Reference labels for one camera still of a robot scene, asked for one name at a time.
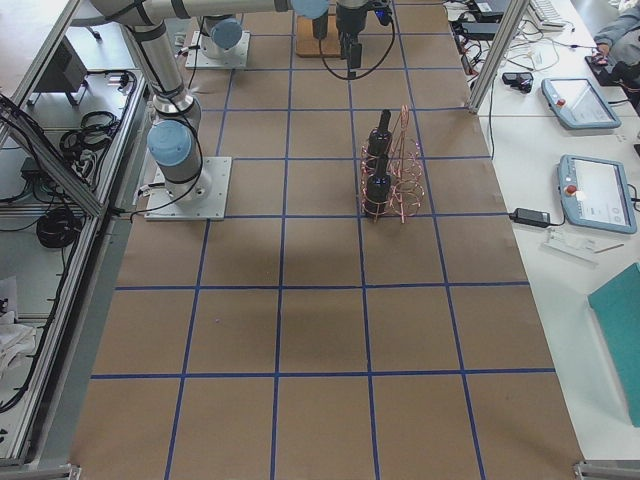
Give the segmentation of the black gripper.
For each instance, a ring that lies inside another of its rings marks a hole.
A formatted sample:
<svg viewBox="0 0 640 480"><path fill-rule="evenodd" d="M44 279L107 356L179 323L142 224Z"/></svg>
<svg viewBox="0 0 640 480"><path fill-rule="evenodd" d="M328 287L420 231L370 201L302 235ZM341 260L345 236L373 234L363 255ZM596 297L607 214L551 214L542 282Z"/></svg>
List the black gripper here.
<svg viewBox="0 0 640 480"><path fill-rule="evenodd" d="M340 58L347 62L347 78L355 79L361 68L362 45L359 34L366 27L367 4L337 4L336 28L340 42Z"/></svg>

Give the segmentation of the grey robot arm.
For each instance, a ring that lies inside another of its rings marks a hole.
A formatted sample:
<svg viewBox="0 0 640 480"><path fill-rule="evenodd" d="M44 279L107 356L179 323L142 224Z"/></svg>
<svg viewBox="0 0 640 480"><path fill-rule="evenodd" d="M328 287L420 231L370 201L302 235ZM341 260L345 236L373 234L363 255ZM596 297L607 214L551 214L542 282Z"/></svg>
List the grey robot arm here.
<svg viewBox="0 0 640 480"><path fill-rule="evenodd" d="M237 14L294 11L317 24L328 16L328 1L93 1L107 22L120 24L136 65L153 91L152 104L162 124L171 121L193 139L201 108L185 86L173 57L165 21L213 18L213 31Z"/></svg>
<svg viewBox="0 0 640 480"><path fill-rule="evenodd" d="M210 58L221 58L235 48L243 29L235 15L203 16L201 19L201 50Z"/></svg>

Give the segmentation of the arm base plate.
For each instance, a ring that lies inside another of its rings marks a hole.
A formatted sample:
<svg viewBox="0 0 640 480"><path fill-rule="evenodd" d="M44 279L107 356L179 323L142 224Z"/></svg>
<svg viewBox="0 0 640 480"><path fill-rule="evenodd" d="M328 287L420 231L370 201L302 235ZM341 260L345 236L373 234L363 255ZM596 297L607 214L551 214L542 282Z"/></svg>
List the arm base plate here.
<svg viewBox="0 0 640 480"><path fill-rule="evenodd" d="M217 46L210 37L196 30L185 61L187 69L245 69L249 53L250 32L243 31L240 41L230 49Z"/></svg>
<svg viewBox="0 0 640 480"><path fill-rule="evenodd" d="M144 217L151 221L222 221L232 163L231 157L205 157L197 181L181 185L167 183L157 167L154 182L161 186L151 190Z"/></svg>

